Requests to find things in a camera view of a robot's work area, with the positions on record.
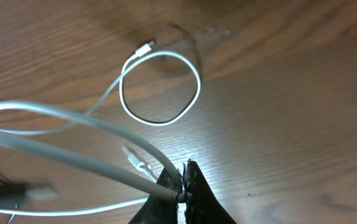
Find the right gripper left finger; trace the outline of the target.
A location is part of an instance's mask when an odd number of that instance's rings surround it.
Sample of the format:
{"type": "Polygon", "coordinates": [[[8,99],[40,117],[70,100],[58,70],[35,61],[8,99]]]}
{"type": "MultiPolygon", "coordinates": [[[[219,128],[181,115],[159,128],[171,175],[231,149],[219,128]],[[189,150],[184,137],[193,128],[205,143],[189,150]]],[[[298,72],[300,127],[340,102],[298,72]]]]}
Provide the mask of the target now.
{"type": "MultiPolygon", "coordinates": [[[[181,193],[182,185],[174,184],[171,175],[164,168],[156,181],[176,193],[181,193]]],[[[178,203],[176,199],[164,200],[150,195],[128,224],[177,224],[178,203]]]]}

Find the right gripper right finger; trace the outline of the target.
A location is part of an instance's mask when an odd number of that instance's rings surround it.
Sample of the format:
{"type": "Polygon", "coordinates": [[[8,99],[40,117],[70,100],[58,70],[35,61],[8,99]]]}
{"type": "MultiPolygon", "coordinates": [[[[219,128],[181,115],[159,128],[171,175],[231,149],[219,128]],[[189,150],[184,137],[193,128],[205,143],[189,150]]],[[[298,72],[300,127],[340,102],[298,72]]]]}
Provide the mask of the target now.
{"type": "Polygon", "coordinates": [[[206,178],[195,161],[188,160],[184,175],[186,223],[188,224],[236,224],[214,196],[206,178]]]}

